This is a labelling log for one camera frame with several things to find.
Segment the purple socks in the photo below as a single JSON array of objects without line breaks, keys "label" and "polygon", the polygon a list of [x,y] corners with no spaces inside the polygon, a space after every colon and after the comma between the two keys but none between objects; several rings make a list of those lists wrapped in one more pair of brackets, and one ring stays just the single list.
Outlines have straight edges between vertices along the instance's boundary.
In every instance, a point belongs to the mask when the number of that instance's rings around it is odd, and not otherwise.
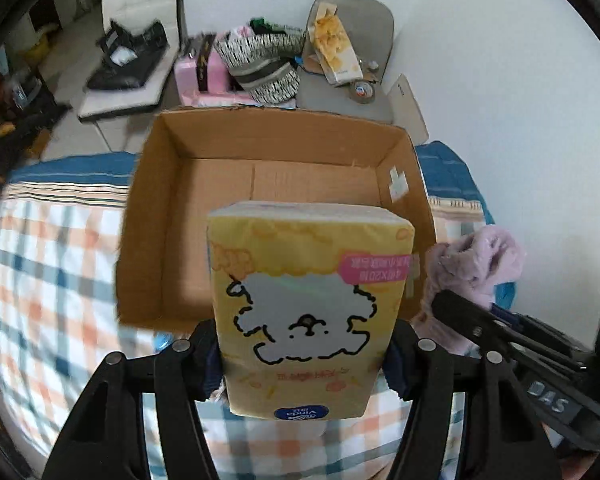
[{"label": "purple socks", "polygon": [[493,224],[451,243],[435,244],[426,253],[424,293],[420,311],[412,319],[416,334],[464,356],[472,343],[434,317],[434,296],[450,290],[489,310],[495,302],[495,287],[520,278],[525,256],[513,235]]}]

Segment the yellow tissue pack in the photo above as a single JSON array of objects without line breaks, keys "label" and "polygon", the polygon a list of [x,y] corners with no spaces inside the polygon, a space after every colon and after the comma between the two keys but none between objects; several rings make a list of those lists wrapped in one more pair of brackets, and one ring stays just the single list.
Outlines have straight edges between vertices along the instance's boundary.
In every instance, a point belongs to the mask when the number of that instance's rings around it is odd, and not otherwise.
[{"label": "yellow tissue pack", "polygon": [[387,209],[239,202],[209,214],[213,312],[230,410],[361,416],[410,274],[415,230]]}]

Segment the plaid checked tablecloth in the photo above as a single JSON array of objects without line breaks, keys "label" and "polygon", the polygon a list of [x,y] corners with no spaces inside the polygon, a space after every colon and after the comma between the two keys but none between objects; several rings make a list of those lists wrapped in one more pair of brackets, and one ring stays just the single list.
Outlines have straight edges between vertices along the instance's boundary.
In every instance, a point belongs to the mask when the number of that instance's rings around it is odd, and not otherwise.
[{"label": "plaid checked tablecloth", "polygon": [[[19,181],[0,197],[0,393],[30,448],[47,457],[88,378],[110,352],[155,351],[118,322],[114,270],[123,184]],[[378,380],[363,416],[271,422],[198,405],[223,479],[370,479],[388,474],[410,407]]]}]

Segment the open cardboard box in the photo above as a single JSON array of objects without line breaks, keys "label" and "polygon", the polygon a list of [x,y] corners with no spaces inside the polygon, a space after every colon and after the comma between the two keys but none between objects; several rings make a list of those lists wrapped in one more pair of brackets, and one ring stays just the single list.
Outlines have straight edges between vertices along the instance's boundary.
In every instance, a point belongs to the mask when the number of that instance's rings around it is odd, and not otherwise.
[{"label": "open cardboard box", "polygon": [[208,218],[316,207],[384,208],[414,228],[400,317],[419,310],[434,219],[414,145],[401,128],[324,112],[180,108],[159,114],[136,165],[116,269],[120,323],[187,333],[211,318]]}]

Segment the flat cardboard piece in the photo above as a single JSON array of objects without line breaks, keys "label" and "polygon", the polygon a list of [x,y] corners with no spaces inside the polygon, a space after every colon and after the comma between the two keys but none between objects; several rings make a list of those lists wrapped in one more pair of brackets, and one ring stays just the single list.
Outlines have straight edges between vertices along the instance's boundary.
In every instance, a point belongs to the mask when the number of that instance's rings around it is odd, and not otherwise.
[{"label": "flat cardboard piece", "polygon": [[393,125],[406,131],[414,145],[426,144],[429,132],[420,107],[404,74],[400,74],[388,91]]}]

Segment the tape roll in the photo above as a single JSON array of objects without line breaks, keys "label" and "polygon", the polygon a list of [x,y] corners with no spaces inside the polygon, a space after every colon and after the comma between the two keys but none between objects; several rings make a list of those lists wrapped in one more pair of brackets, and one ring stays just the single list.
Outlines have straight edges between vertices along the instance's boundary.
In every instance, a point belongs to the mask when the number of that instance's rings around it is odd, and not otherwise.
[{"label": "tape roll", "polygon": [[350,99],[358,104],[370,104],[375,99],[374,85],[364,79],[349,84]]}]

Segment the pink suitcase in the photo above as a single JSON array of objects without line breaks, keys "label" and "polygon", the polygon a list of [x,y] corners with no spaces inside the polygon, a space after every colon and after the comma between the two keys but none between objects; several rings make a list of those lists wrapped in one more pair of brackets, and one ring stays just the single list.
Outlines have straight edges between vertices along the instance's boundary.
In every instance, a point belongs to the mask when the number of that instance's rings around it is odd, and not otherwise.
[{"label": "pink suitcase", "polygon": [[234,106],[240,95],[232,89],[230,73],[215,51],[215,33],[188,38],[174,63],[174,78],[181,104],[192,107]]}]

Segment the zebra pattern bag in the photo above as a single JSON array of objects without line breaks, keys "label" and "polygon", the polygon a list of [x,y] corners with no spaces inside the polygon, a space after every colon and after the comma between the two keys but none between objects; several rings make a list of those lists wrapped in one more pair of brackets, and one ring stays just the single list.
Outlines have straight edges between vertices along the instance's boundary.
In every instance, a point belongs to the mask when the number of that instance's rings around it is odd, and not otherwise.
[{"label": "zebra pattern bag", "polygon": [[306,36],[301,30],[283,34],[228,37],[216,40],[218,52],[230,76],[263,105],[277,105],[294,99],[300,87],[296,58],[301,55]]}]

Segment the black plastic bag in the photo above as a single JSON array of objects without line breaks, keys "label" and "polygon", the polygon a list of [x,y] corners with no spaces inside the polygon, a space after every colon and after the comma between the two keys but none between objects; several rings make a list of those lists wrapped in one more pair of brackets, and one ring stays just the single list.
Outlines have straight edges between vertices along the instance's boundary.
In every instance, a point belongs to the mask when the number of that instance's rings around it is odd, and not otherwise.
[{"label": "black plastic bag", "polygon": [[102,51],[102,60],[86,82],[86,88],[94,91],[142,88],[169,47],[159,21],[153,21],[138,35],[111,21],[110,29],[96,44]]}]

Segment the yellow chips box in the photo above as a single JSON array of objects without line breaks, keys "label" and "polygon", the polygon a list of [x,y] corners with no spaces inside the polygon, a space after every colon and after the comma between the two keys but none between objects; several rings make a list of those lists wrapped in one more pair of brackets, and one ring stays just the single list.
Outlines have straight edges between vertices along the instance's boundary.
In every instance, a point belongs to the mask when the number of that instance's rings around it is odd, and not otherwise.
[{"label": "yellow chips box", "polygon": [[337,15],[337,6],[321,1],[309,37],[326,80],[341,86],[362,79],[363,72],[351,40]]}]

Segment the yellow bag on floor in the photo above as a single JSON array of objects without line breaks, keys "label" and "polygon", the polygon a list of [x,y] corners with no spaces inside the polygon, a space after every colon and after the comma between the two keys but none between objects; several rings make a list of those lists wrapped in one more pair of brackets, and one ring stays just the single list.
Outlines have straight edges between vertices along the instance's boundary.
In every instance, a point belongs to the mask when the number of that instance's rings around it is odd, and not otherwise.
[{"label": "yellow bag on floor", "polygon": [[27,66],[39,66],[50,54],[50,35],[58,29],[57,24],[48,24],[38,31],[38,39],[31,47],[24,49],[20,55]]}]

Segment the white leather chair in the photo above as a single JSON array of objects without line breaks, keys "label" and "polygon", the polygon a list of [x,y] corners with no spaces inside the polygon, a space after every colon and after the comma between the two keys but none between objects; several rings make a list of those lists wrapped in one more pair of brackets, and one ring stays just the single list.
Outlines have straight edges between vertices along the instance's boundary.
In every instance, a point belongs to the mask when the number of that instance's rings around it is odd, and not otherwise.
[{"label": "white leather chair", "polygon": [[79,121],[154,110],[180,50],[178,0],[102,0],[102,27]]}]

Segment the grey chair by wall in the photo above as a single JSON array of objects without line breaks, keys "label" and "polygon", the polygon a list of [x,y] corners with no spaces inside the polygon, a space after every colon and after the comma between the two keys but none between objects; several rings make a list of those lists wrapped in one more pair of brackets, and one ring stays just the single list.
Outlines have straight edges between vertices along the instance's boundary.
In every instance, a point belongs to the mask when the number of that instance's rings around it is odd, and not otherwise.
[{"label": "grey chair by wall", "polygon": [[[358,104],[350,99],[350,82],[332,86],[326,80],[309,37],[309,26],[321,1],[337,6],[338,18],[360,61],[362,79],[375,87],[375,99],[370,104]],[[393,14],[388,6],[377,0],[314,0],[306,20],[306,42],[298,69],[300,87],[296,101],[300,110],[348,115],[384,124],[392,122],[391,106],[381,90],[381,83],[390,58],[393,35]]]}]

